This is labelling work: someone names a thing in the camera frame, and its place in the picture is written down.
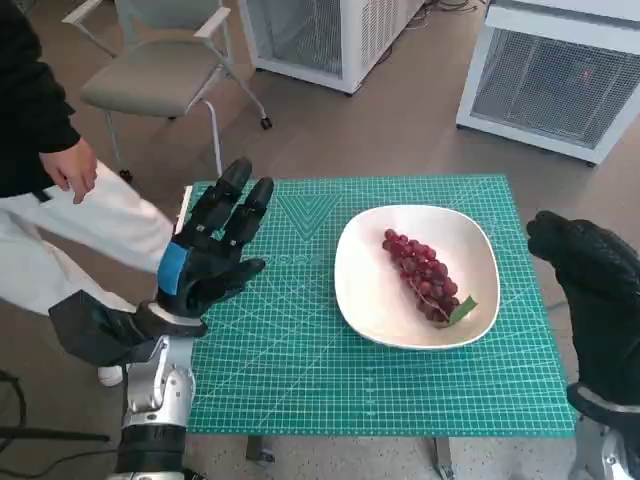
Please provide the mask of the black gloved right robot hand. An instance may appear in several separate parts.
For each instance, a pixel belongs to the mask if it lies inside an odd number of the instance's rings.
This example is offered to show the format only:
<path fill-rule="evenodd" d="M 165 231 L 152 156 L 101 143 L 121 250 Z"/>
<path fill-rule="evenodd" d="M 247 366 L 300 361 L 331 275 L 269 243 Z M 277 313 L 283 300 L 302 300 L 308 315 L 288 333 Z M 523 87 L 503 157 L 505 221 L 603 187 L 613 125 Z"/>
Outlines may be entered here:
<path fill-rule="evenodd" d="M 579 381 L 606 401 L 639 404 L 639 254 L 585 219 L 540 211 L 530 253 L 548 262 L 568 301 Z"/>

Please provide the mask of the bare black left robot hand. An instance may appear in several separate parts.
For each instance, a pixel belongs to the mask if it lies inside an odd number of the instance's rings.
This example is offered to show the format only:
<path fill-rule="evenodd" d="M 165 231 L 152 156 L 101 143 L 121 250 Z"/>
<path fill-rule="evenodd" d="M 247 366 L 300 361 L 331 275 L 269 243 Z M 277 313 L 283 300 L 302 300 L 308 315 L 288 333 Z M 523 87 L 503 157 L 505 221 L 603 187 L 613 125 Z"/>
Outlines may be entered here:
<path fill-rule="evenodd" d="M 242 292 L 265 268 L 260 258 L 241 259 L 274 190 L 273 180 L 263 177 L 244 195 L 251 172 L 248 159 L 235 160 L 172 236 L 157 271 L 156 303 L 165 311 L 199 318 L 211 305 Z"/>

